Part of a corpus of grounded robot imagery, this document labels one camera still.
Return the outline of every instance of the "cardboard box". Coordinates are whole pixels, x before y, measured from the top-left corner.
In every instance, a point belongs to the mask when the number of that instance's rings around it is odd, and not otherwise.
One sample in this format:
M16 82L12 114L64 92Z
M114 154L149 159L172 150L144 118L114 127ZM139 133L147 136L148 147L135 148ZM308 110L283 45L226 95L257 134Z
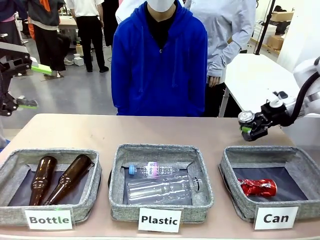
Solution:
M270 48L281 50L283 44L284 39L280 35L273 35L268 38L267 45Z
M291 21L293 16L294 16L293 11L274 12L272 13L271 21L274 21L274 22Z

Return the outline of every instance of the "gray fabric basket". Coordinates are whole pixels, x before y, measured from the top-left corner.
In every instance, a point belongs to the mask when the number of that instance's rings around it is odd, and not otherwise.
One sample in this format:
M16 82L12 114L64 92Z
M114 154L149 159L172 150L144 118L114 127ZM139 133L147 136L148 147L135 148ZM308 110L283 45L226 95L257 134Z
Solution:
M123 204L125 173L123 167L132 164L157 162L159 166L171 166L187 169L193 177L203 181L203 191L192 192L193 205L126 205ZM201 152L193 146L123 144L116 151L109 187L111 216L118 221L139 220L140 208L182 210L182 223L203 223L207 211L214 203L214 194L210 185L207 169Z
M307 200L254 201L243 192L234 169L285 168ZM256 207L299 206L297 220L320 217L320 169L301 149L290 146L230 146L219 169L229 190L236 213L253 222Z
M80 154L85 154L94 163L89 169L87 180L78 204L59 204L50 206L8 206L29 170L37 169L39 160L50 155L58 160L56 171L65 171ZM93 207L101 177L99 153L87 149L48 148L18 149L10 154L0 167L0 226L28 225L25 210L72 209L75 223L85 221Z

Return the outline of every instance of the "brown glass bottle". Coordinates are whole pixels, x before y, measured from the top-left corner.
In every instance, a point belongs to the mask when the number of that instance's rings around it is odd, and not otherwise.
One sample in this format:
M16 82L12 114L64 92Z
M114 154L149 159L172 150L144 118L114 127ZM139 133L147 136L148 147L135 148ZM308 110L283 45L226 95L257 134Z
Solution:
M91 164L91 159L88 156L83 154L77 156L60 177L58 185L45 201L44 205L54 205L63 199L70 192L70 188L76 185L85 175Z
M29 206L39 206L41 204L50 187L57 162L57 159L55 159L53 156L44 156L39 161L31 184L31 197Z

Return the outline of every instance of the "black pole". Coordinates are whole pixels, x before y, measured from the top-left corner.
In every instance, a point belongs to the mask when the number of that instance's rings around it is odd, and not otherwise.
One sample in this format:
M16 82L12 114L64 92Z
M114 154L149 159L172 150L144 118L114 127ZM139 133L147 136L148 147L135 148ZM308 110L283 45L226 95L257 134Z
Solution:
M268 30L268 25L270 23L270 19L272 17L272 13L274 11L275 3L276 3L276 0L272 0L271 7L270 7L270 10L269 10L269 14L266 17L264 28L263 28L263 32L262 32L262 35L261 35L261 38L260 38L260 41L259 41L259 45L258 45L258 47L257 47L257 49L255 51L255 55L260 55L260 49L262 47L262 43L263 43L263 41L265 39L267 30Z

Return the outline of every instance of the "crushed red can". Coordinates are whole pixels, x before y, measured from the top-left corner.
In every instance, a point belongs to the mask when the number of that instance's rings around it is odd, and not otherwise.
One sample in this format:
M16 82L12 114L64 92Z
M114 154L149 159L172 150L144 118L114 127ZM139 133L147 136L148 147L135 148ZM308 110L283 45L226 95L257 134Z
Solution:
M273 197L277 194L277 185L272 179L238 179L246 196Z

